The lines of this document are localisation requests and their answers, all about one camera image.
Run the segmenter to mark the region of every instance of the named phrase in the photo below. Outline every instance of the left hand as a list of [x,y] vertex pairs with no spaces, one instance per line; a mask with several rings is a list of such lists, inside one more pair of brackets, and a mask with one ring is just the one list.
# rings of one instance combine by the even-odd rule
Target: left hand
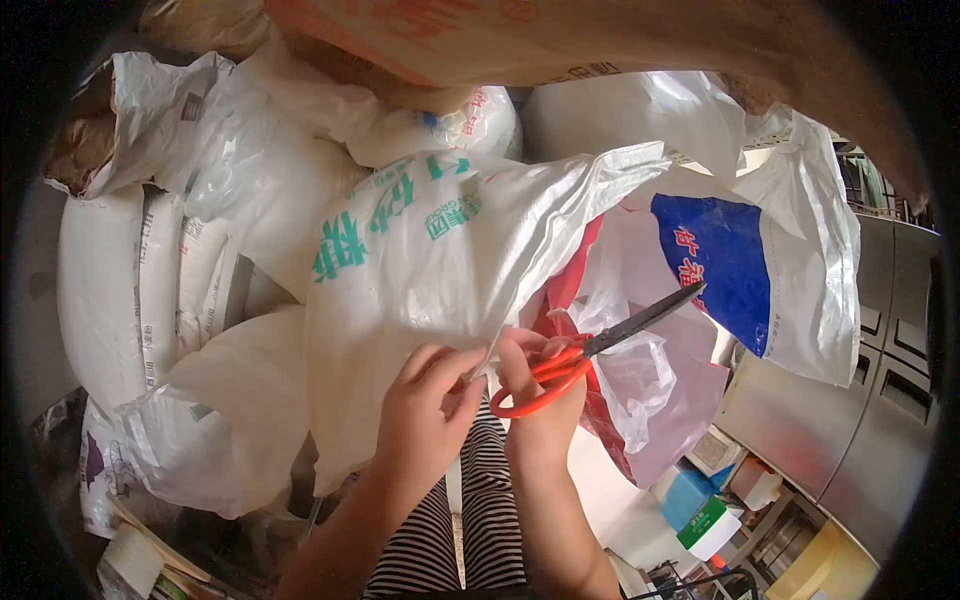
[[440,481],[467,438],[487,377],[462,376],[487,355],[484,347],[414,350],[383,398],[371,476],[410,511]]

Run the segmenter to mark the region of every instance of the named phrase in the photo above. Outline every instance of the finger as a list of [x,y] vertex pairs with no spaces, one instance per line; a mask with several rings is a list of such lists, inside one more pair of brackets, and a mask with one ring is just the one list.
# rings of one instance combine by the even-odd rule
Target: finger
[[535,354],[539,354],[547,343],[547,339],[536,331],[519,327],[504,327],[500,337],[513,340],[524,351]]
[[396,376],[396,381],[398,383],[417,381],[426,366],[430,364],[430,359],[443,349],[444,347],[439,344],[420,344],[407,358],[407,362],[403,363],[400,373]]
[[450,352],[430,367],[420,379],[420,385],[429,395],[442,399],[456,385],[460,375],[472,371],[486,357],[487,348],[483,346]]
[[500,338],[496,349],[500,354],[500,380],[514,397],[514,406],[543,393],[543,388],[530,372],[523,349],[512,338]]
[[420,383],[420,381],[423,380],[423,378],[426,376],[427,373],[430,372],[430,370],[433,368],[434,365],[440,362],[441,359],[443,359],[445,356],[449,356],[450,354],[456,351],[457,351],[456,348],[451,348],[450,346],[444,346],[443,348],[440,348],[439,350],[434,352],[432,356],[426,359],[426,363],[422,367],[420,367],[420,372],[417,373],[417,375],[414,377],[411,383],[414,383],[414,384]]
[[550,360],[554,356],[558,356],[561,352],[564,351],[564,348],[571,346],[573,344],[572,338],[565,338],[558,336],[555,338],[550,338],[546,346],[540,351],[540,360]]
[[456,437],[462,438],[460,440],[461,444],[467,438],[467,432],[473,424],[473,419],[477,416],[477,411],[480,410],[480,403],[483,401],[485,390],[487,390],[487,376],[485,374],[470,381],[464,390],[460,403],[447,419]]

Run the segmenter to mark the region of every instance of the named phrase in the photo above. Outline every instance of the stainless steel cabinet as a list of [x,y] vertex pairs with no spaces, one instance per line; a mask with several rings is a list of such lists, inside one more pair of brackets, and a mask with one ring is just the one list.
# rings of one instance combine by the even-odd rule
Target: stainless steel cabinet
[[858,219],[861,344],[853,384],[844,390],[746,356],[716,423],[880,562],[909,515],[939,418],[926,321],[941,241],[905,223]]
[[845,390],[745,355],[715,422],[816,500],[850,445],[879,361],[879,350],[861,345]]
[[820,504],[875,560],[886,558],[920,487],[939,416],[929,379],[884,355],[863,421]]
[[939,236],[927,229],[896,222],[893,301],[883,351],[920,372],[926,364],[926,294],[930,285],[930,259],[936,255]]
[[858,215],[862,252],[856,272],[860,297],[860,339],[883,348],[894,289],[894,222]]

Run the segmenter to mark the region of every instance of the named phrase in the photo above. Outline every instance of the blue printed logo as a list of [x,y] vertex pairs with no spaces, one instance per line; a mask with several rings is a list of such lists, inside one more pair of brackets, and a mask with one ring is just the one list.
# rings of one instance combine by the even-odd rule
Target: blue printed logo
[[682,286],[706,281],[694,303],[762,357],[770,328],[770,277],[760,208],[717,198],[654,196],[660,247]]

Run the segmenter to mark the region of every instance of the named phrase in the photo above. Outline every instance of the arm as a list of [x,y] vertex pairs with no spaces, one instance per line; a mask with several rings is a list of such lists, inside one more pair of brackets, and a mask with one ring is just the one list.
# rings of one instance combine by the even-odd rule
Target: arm
[[460,451],[487,379],[453,390],[485,356],[485,348],[457,352],[432,344],[410,355],[383,398],[371,465],[298,550],[277,600],[360,596],[390,536]]
[[[542,394],[527,366],[531,354],[554,356],[564,341],[507,329],[498,343],[500,379],[522,404]],[[511,422],[507,460],[532,585],[549,597],[620,597],[616,574],[590,530],[566,454],[584,408],[584,379],[537,413]]]

